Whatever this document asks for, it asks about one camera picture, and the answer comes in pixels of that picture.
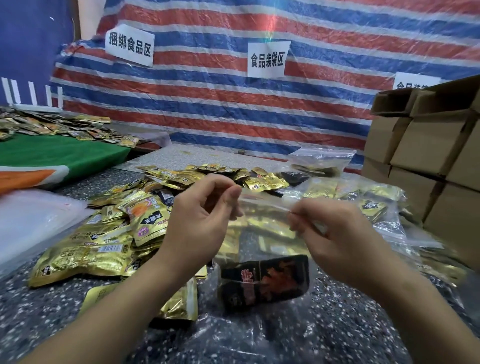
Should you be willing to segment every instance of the pile of snack packets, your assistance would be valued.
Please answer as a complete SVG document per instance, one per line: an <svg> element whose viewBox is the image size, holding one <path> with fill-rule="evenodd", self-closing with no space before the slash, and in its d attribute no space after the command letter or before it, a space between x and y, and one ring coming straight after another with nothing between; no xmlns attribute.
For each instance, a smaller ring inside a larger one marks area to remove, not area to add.
<svg viewBox="0 0 480 364"><path fill-rule="evenodd" d="M85 273L122 279L131 276L161 246L175 196L210 173L227 176L250 191L240 197L244 216L230 222L214 259L221 267L223 279L218 295L227 308L237 310L291 299L308 289L308 260L311 257L305 244L290 231L286 220L288 208L282 207L282 202L291 203L300 198L326 197L355 203L394 250L403 253L417 269L458 283L464 270L456 264L454 252L407 244L400 219L405 218L413 224L418 224L419 220L409 211L403 190L344 173L343 168L351 157L316 160L315 163L292 157L296 163L273 172L219 164L189 165L180 171L157 166L137 167L144 172L142 178L89 199L89 207L97 209L96 212L72 235L41 256L29 285L40 287ZM240 236L246 229L259 231L258 248L262 252L284 258L241 262ZM158 317L196 320L196 279L206 276L204 267L167 302ZM245 282L254 283L250 291L245 288ZM270 284L270 288L262 291L265 285L257 284L260 282ZM271 289L274 284L283 287L277 295ZM286 284L290 285L290 290L285 290ZM85 307L90 307L115 287L92 289Z"/></svg>
<svg viewBox="0 0 480 364"><path fill-rule="evenodd" d="M107 129L108 117L76 115L72 117L54 113L16 111L0 108L0 141L12 138L16 133L31 136L62 135L79 141L99 140L135 148L139 138L122 135Z"/></svg>

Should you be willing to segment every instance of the right hand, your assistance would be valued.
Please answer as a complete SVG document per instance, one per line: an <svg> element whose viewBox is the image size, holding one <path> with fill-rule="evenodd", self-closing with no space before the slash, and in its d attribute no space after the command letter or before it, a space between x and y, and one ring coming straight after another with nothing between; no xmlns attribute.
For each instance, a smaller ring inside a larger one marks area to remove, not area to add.
<svg viewBox="0 0 480 364"><path fill-rule="evenodd" d="M402 284L413 272L351 202L304 198L292 208L288 220L328 275L373 299ZM315 222L327 228L325 235Z"/></svg>

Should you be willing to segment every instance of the finger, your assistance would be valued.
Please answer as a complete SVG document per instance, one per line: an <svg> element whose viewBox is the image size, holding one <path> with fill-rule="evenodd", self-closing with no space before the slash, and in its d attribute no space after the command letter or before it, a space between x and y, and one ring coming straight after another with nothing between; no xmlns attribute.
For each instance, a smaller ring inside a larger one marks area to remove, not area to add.
<svg viewBox="0 0 480 364"><path fill-rule="evenodd" d="M230 178L219 174L209 174L184 193L188 195L189 199L200 201L200 204L203 206L214 190L224 191L232 186L236 186L236 184Z"/></svg>
<svg viewBox="0 0 480 364"><path fill-rule="evenodd" d="M230 216L238 206L238 199L241 190L242 188L240 186L234 185L223 192L216 206L212 210L209 219L216 223L225 223L225 226L227 226Z"/></svg>
<svg viewBox="0 0 480 364"><path fill-rule="evenodd" d="M345 213L352 209L350 205L349 202L324 197L304 198L297 202L290 211L292 214L305 216L311 221L335 226L345 220Z"/></svg>
<svg viewBox="0 0 480 364"><path fill-rule="evenodd" d="M296 231L305 241L310 252L314 251L317 255L322 254L333 244L323 237L318 229L303 216L290 213L288 214L288 222L290 223L290 229Z"/></svg>

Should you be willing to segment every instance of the left hand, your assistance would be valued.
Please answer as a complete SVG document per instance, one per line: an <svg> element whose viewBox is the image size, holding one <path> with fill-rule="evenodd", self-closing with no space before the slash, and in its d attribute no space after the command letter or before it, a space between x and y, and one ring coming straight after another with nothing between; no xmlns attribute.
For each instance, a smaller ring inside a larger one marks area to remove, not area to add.
<svg viewBox="0 0 480 364"><path fill-rule="evenodd" d="M218 253L228 221L241 216L241 190L230 178L210 174L179 194L155 258L190 279Z"/></svg>

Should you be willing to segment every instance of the forearm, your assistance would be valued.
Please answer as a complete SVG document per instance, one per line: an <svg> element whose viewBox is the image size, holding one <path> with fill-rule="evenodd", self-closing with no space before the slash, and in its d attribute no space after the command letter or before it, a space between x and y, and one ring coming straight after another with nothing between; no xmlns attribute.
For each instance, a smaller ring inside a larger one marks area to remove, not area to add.
<svg viewBox="0 0 480 364"><path fill-rule="evenodd" d="M23 363L118 363L134 348L149 322L185 283L155 256Z"/></svg>
<svg viewBox="0 0 480 364"><path fill-rule="evenodd" d="M416 363L480 363L480 341L437 289L416 272L374 297Z"/></svg>

